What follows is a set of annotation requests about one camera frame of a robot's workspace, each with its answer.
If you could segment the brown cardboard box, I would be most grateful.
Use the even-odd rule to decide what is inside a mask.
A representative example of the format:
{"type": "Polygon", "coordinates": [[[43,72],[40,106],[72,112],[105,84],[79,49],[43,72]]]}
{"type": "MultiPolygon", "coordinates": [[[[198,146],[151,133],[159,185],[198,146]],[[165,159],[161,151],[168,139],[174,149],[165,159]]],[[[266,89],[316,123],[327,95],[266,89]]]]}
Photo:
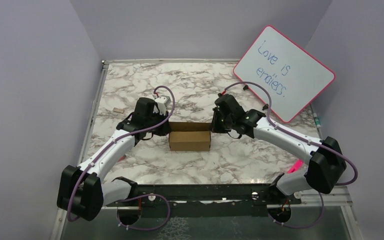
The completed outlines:
{"type": "Polygon", "coordinates": [[[169,123],[169,148],[173,152],[209,152],[211,149],[211,124],[208,122],[169,123]]]}

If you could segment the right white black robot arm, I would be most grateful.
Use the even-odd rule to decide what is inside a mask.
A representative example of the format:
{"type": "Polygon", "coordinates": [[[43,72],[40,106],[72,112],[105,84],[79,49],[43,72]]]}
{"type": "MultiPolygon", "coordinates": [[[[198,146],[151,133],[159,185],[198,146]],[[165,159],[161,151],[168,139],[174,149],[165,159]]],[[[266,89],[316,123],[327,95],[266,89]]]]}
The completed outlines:
{"type": "Polygon", "coordinates": [[[230,94],[220,94],[214,102],[211,131],[229,134],[236,131],[240,136],[266,141],[298,159],[306,169],[280,174],[269,186],[269,199],[280,204],[299,191],[314,189],[329,194],[346,169],[340,156],[339,143],[332,137],[321,140],[305,136],[281,124],[271,124],[265,113],[251,109],[245,111],[230,94]]]}

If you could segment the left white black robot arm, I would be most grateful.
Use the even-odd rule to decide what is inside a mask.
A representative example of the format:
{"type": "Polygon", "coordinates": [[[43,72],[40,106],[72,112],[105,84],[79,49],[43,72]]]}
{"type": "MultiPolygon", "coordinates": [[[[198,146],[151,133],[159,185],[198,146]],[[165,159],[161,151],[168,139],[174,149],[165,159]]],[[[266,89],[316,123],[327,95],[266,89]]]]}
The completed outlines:
{"type": "Polygon", "coordinates": [[[102,183],[112,167],[146,135],[166,136],[171,132],[167,107],[171,98],[141,97],[128,117],[119,122],[109,140],[92,157],[78,166],[68,165],[61,173],[56,205],[87,221],[93,220],[105,205],[120,200],[132,205],[137,200],[134,182],[120,177],[102,183]]]}

